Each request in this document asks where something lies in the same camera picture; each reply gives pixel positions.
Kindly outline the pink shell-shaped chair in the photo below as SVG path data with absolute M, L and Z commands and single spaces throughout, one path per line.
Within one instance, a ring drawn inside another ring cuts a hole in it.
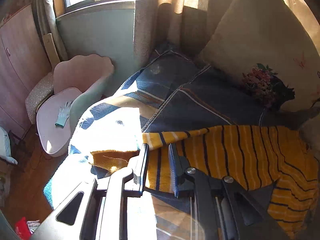
M 101 100 L 113 72 L 111 59 L 97 54 L 77 55 L 55 67 L 54 93 L 41 105 L 36 115 L 40 142 L 48 155 L 59 157 L 67 153 L 79 119 L 89 106 Z M 59 108 L 72 100 L 65 126 L 55 126 Z

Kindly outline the silhouette lady print pillow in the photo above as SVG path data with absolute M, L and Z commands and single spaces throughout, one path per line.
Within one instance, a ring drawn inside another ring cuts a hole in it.
M 268 108 L 319 102 L 319 53 L 283 0 L 234 0 L 200 57 Z

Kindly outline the blue plaid bed sheet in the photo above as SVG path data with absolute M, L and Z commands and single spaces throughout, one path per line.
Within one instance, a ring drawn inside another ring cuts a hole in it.
M 196 65 L 169 44 L 111 96 L 88 107 L 68 145 L 68 157 L 44 188 L 55 210 L 83 181 L 111 176 L 139 155 L 143 133 L 185 132 L 214 126 L 283 126 L 306 139 L 319 106 L 288 112 L 268 108 L 231 85 L 210 65 Z M 273 185 L 248 191 L 268 209 Z M 204 238 L 195 232 L 191 197 L 145 188 L 128 197 L 127 239 Z

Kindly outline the beige curtain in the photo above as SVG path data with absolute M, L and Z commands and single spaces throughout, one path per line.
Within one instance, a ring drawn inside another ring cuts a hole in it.
M 196 57 L 233 0 L 135 0 L 134 54 L 144 65 L 156 46 L 169 42 Z

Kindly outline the pink wooden wardrobe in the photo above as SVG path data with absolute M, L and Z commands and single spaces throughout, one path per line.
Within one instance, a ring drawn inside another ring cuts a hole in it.
M 1 126 L 6 131 L 26 134 L 31 122 L 25 100 L 51 70 L 27 5 L 1 27 Z

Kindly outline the yellow striped knit sweater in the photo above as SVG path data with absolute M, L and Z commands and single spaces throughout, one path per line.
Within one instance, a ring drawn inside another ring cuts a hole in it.
M 297 131 L 283 126 L 214 126 L 185 132 L 143 133 L 151 150 L 146 186 L 172 193 L 169 145 L 213 178 L 233 177 L 253 191 L 273 185 L 268 213 L 290 238 L 306 228 L 319 195 L 318 161 Z

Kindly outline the light blue glove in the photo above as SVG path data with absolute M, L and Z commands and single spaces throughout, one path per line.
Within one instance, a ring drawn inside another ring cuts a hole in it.
M 64 127 L 70 114 L 71 106 L 72 106 L 73 100 L 72 101 L 67 101 L 63 106 L 59 108 L 57 120 L 55 122 L 55 126 L 59 127 Z

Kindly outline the red plastic bag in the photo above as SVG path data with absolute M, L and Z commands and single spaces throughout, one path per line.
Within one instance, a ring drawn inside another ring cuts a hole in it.
M 27 220 L 22 217 L 19 221 L 15 223 L 15 232 L 20 238 L 20 240 L 29 240 L 31 237 L 31 232 L 29 230 Z

